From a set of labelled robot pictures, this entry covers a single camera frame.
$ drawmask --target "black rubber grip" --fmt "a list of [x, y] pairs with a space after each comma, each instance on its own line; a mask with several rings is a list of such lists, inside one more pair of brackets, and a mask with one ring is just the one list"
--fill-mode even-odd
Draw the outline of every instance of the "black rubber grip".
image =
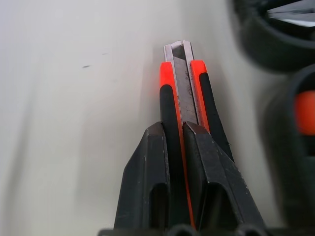
[[128, 161], [120, 187], [115, 229], [164, 229], [169, 176], [163, 127], [151, 125]]
[[315, 136], [314, 135], [303, 135], [302, 139], [303, 139], [303, 142], [305, 144], [305, 148], [307, 149], [308, 155], [309, 156], [315, 156]]
[[234, 161], [219, 114], [217, 112], [208, 73], [200, 74], [199, 80], [211, 136], [222, 148], [222, 150], [231, 158], [231, 160]]
[[159, 104], [161, 121], [166, 136], [171, 185], [169, 226], [190, 224], [175, 102], [173, 89], [170, 85], [163, 85], [160, 88]]

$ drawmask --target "white surface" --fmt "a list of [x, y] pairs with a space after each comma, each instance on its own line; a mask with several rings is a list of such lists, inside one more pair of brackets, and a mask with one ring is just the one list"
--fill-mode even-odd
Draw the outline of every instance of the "white surface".
[[125, 164], [159, 121], [163, 46], [183, 39], [263, 218], [281, 225], [257, 116], [284, 78], [242, 55], [229, 12], [223, 0], [0, 1], [0, 235], [113, 226]]

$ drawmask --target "blurred tool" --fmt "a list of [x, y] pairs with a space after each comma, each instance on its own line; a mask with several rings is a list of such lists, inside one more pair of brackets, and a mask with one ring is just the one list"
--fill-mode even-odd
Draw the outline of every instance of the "blurred tool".
[[315, 224], [315, 65], [295, 73], [265, 112], [264, 132], [288, 224]]
[[304, 27], [315, 27], [315, 0], [302, 0], [268, 10], [270, 18]]
[[292, 72], [315, 63], [315, 0], [234, 0], [240, 36], [260, 65]]

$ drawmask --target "orange plastic trim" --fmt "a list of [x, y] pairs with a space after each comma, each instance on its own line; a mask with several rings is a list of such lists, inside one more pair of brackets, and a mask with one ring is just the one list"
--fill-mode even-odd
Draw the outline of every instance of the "orange plastic trim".
[[160, 67], [160, 87], [162, 87], [163, 85], [170, 85], [173, 89], [173, 97], [174, 97], [174, 103], [175, 103], [179, 139], [180, 139], [181, 151], [182, 151], [182, 161], [183, 161], [183, 167], [184, 167], [184, 177], [185, 177], [185, 185], [186, 185], [186, 193], [187, 193], [187, 202], [188, 202], [188, 208], [189, 208], [190, 224], [192, 227], [196, 228], [194, 220], [193, 220], [193, 213], [192, 213], [192, 207], [191, 207], [191, 201], [190, 201], [185, 144], [184, 144], [184, 136], [183, 136], [183, 126], [182, 126], [182, 121], [181, 121], [178, 96], [176, 92], [173, 66], [172, 66], [172, 63], [169, 61], [162, 62], [161, 67]]
[[295, 97], [297, 126], [304, 135], [315, 135], [315, 91], [305, 91]]
[[203, 100], [203, 95], [202, 95], [202, 90], [201, 90], [201, 85], [200, 85], [200, 80], [199, 80], [199, 75], [202, 73], [207, 73], [207, 68], [205, 63], [202, 60], [192, 60], [191, 63], [191, 68], [192, 68], [192, 79], [195, 85], [195, 91], [196, 91], [196, 100], [199, 111], [200, 111], [200, 125], [203, 126], [208, 132], [210, 132], [209, 124], [208, 124], [208, 118], [207, 118], [207, 113], [206, 113], [206, 108], [205, 108], [205, 103]]

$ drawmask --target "metal blade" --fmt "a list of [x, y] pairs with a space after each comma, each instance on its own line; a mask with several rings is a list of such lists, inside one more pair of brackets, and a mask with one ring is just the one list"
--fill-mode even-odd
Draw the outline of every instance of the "metal blade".
[[198, 124], [198, 108], [195, 106], [194, 86], [190, 62], [193, 60], [191, 44], [177, 41], [164, 47], [165, 60], [173, 65], [176, 92], [179, 101], [182, 123], [190, 121]]

